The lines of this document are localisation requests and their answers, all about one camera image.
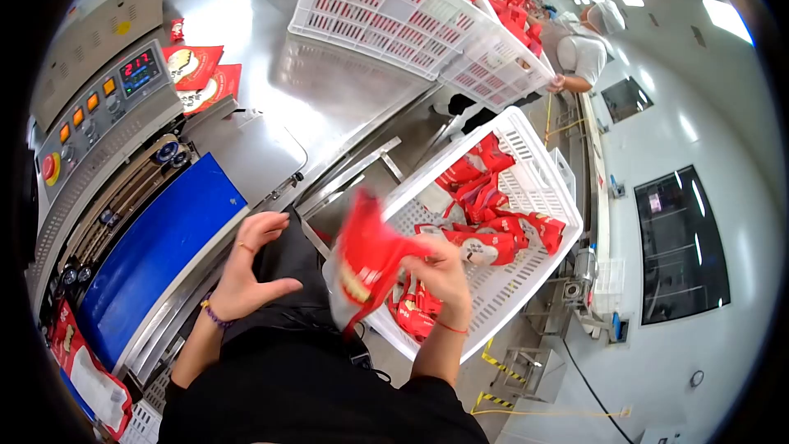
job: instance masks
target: emergency stop button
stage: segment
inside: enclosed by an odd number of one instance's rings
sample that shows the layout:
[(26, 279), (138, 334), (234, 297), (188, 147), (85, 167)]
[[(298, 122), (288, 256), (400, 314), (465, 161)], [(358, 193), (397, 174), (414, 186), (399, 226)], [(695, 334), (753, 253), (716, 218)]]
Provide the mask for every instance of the emergency stop button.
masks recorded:
[(57, 153), (47, 154), (42, 165), (42, 176), (46, 185), (52, 187), (60, 176), (60, 155)]

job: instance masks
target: right hand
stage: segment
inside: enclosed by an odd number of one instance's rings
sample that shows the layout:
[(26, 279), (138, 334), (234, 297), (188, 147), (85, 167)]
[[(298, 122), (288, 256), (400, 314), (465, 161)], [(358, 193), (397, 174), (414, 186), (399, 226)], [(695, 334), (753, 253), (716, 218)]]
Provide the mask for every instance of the right hand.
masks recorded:
[(550, 93), (558, 93), (564, 88), (564, 79), (563, 74), (553, 76), (553, 79), (551, 79), (550, 84), (545, 87), (545, 90)]
[(460, 249), (443, 238), (421, 234), (413, 239), (432, 250), (428, 261), (413, 255), (406, 256), (400, 264), (423, 281), (428, 291), (440, 301), (463, 311), (471, 309), (466, 273), (460, 260)]

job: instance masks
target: white plastic crate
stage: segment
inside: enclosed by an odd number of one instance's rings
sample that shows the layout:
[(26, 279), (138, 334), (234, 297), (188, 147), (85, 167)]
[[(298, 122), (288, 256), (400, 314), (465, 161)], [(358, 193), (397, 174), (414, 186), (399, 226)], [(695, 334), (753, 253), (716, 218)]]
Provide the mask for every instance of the white plastic crate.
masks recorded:
[(288, 30), (433, 80), (486, 17), (468, 0), (298, 0)]
[[(518, 252), (509, 265), (466, 264), (473, 317), (461, 363), (479, 350), (538, 291), (583, 230), (581, 214), (567, 186), (537, 133), (523, 112), (515, 107), (504, 110), (468, 137), (450, 143), (400, 184), (387, 198), (383, 219), (404, 235), (413, 235), (415, 224), (446, 224), (446, 220), (428, 212), (415, 197), (490, 132), (498, 137), (499, 147), (515, 157), (516, 165), (502, 172), (498, 180), (498, 187), (510, 198), (512, 209), (545, 213), (565, 222), (567, 227), (562, 244), (553, 256), (548, 256), (536, 240), (528, 249)], [(386, 306), (370, 314), (365, 321), (410, 360), (417, 355), (419, 344), (400, 329)]]
[(545, 53), (538, 59), (498, 21), (486, 17), (468, 48), (441, 72), (441, 80), (498, 112), (545, 86), (555, 75)]
[(592, 311), (598, 315), (619, 312), (625, 290), (625, 260), (597, 263), (597, 279), (592, 289)]
[(132, 419), (124, 430), (120, 444), (156, 444), (162, 416), (146, 400), (137, 401), (132, 407)]
[(562, 156), (562, 152), (558, 150), (558, 148), (554, 148), (548, 152), (551, 155), (551, 160), (553, 164), (556, 166), (559, 175), (562, 176), (565, 185), (567, 185), (567, 190), (570, 191), (570, 196), (573, 198), (573, 202), (576, 202), (575, 197), (575, 173), (570, 168), (570, 165), (567, 164), (567, 160), (564, 159)]

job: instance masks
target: black cable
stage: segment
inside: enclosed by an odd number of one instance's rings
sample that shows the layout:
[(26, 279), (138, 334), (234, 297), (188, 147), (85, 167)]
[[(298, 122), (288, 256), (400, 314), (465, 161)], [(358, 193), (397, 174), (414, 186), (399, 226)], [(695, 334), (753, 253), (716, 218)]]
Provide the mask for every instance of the black cable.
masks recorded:
[[(585, 377), (584, 373), (583, 373), (583, 372), (581, 372), (581, 368), (579, 368), (579, 367), (578, 367), (578, 364), (575, 362), (575, 359), (573, 358), (573, 354), (572, 354), (572, 353), (570, 353), (570, 347), (569, 347), (569, 346), (567, 346), (567, 341), (565, 341), (565, 340), (562, 340), (562, 342), (564, 343), (564, 348), (565, 348), (565, 350), (567, 350), (567, 355), (569, 355), (569, 356), (570, 356), (570, 360), (572, 360), (572, 362), (573, 362), (573, 365), (575, 365), (575, 370), (577, 370), (577, 371), (578, 371), (578, 374), (581, 376), (581, 379), (583, 379), (583, 380), (584, 380), (584, 383), (586, 384), (586, 387), (589, 389), (589, 392), (590, 392), (590, 393), (592, 393), (592, 396), (594, 396), (594, 399), (596, 399), (596, 400), (597, 400), (597, 404), (598, 404), (598, 405), (600, 405), (600, 408), (601, 408), (601, 409), (603, 409), (603, 413), (610, 413), (610, 412), (609, 412), (609, 411), (608, 411), (608, 410), (605, 408), (605, 405), (603, 405), (603, 401), (600, 401), (600, 399), (597, 397), (597, 394), (594, 392), (594, 389), (592, 389), (592, 387), (589, 385), (589, 381), (587, 381), (587, 380), (586, 380), (586, 377)], [(613, 424), (614, 424), (614, 427), (616, 427), (616, 429), (617, 429), (617, 430), (619, 430), (619, 434), (622, 434), (622, 437), (623, 437), (623, 438), (625, 438), (625, 440), (628, 442), (628, 444), (633, 444), (633, 441), (632, 441), (632, 440), (630, 440), (630, 438), (629, 438), (629, 437), (627, 437), (627, 434), (625, 434), (625, 431), (624, 431), (624, 430), (622, 430), (622, 428), (621, 428), (621, 427), (619, 427), (619, 424), (616, 422), (616, 420), (614, 419), (614, 417), (612, 417), (611, 415), (609, 415), (609, 416), (608, 416), (608, 419), (609, 419), (609, 420), (611, 420), (611, 423), (613, 423)]]

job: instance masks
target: left hand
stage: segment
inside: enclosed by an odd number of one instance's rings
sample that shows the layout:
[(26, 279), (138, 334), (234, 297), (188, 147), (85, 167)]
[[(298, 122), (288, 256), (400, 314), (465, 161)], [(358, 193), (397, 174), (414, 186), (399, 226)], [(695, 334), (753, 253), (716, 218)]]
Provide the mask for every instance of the left hand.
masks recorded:
[(294, 278), (258, 283), (251, 271), (255, 254), (263, 245), (279, 238), (282, 230), (290, 223), (288, 218), (288, 213), (264, 212), (242, 222), (231, 256), (225, 263), (222, 279), (209, 301), (212, 311), (220, 320), (240, 319), (266, 302), (301, 289), (301, 282)]
[(564, 88), (564, 75), (557, 74), (553, 76), (551, 82), (545, 87), (545, 90), (550, 93), (558, 93)]

